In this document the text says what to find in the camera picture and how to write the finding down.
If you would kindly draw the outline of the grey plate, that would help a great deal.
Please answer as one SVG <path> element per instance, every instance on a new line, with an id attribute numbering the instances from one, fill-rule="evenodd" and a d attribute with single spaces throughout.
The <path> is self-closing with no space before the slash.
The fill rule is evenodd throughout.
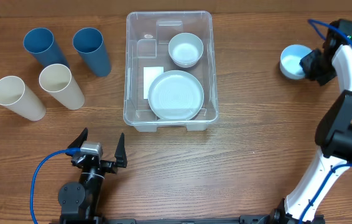
<path id="1" fill-rule="evenodd" d="M 170 70 L 154 79 L 147 99 L 158 118 L 187 121 L 201 110 L 204 96 L 201 83 L 192 74 L 182 70 Z"/>

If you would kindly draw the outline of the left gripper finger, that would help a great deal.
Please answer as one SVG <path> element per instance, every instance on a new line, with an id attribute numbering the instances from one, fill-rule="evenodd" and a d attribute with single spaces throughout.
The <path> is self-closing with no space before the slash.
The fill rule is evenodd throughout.
<path id="1" fill-rule="evenodd" d="M 127 167 L 127 155 L 125 150 L 125 135 L 121 133 L 118 141 L 118 145 L 114 154 L 116 158 L 116 166 L 126 168 Z"/>
<path id="2" fill-rule="evenodd" d="M 84 128 L 81 134 L 67 147 L 71 148 L 81 148 L 82 144 L 87 140 L 88 137 L 88 128 Z"/>

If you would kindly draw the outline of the grey bowl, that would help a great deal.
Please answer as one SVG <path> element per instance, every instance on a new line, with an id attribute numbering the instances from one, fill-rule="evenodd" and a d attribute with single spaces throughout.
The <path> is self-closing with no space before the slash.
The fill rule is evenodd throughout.
<path id="1" fill-rule="evenodd" d="M 180 33 L 169 42 L 169 55 L 172 60 L 200 60 L 203 55 L 203 42 L 192 33 Z"/>

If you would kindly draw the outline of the cream cup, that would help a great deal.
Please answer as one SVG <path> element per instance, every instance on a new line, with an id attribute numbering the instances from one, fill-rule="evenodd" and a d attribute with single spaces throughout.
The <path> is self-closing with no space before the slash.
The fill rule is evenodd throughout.
<path id="1" fill-rule="evenodd" d="M 42 101 L 17 76 L 0 79 L 0 105 L 30 121 L 38 121 L 46 114 Z"/>
<path id="2" fill-rule="evenodd" d="M 55 63 L 45 67 L 39 75 L 40 87 L 69 110 L 78 110 L 85 97 L 70 69 Z"/>

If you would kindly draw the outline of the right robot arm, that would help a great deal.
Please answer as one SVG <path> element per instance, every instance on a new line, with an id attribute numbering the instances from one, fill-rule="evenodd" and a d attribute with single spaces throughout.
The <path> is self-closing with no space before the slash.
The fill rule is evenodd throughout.
<path id="1" fill-rule="evenodd" d="M 352 28 L 330 25 L 323 50 L 299 55 L 305 78 L 324 85 L 337 77 L 341 94 L 315 133 L 315 157 L 293 191 L 260 223 L 324 223 L 318 206 L 338 178 L 352 167 Z"/>

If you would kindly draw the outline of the light blue bowl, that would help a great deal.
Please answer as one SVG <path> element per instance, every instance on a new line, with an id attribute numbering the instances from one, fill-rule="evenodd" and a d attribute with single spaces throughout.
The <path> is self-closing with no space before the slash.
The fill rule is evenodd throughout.
<path id="1" fill-rule="evenodd" d="M 300 80 L 305 78 L 305 73 L 300 65 L 300 61 L 312 49 L 299 44 L 286 47 L 280 55 L 280 70 L 282 74 L 292 80 Z"/>

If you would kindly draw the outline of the pink bowl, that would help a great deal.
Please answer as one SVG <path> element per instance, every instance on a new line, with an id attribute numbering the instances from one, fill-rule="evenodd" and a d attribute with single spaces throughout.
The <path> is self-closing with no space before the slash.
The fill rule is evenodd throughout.
<path id="1" fill-rule="evenodd" d="M 173 60 L 173 62 L 182 68 L 190 68 L 198 63 L 198 60 Z"/>

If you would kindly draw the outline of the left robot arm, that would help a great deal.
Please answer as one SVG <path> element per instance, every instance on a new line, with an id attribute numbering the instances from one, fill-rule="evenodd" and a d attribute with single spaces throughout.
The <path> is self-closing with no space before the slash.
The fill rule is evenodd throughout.
<path id="1" fill-rule="evenodd" d="M 88 130 L 85 128 L 68 146 L 72 152 L 67 155 L 72 158 L 72 165 L 81 169 L 81 174 L 79 181 L 68 182 L 59 190 L 60 223 L 105 223 L 105 217 L 96 212 L 105 174 L 116 174 L 119 168 L 127 167 L 123 133 L 114 161 L 104 160 L 102 144 L 88 141 L 87 137 Z"/>

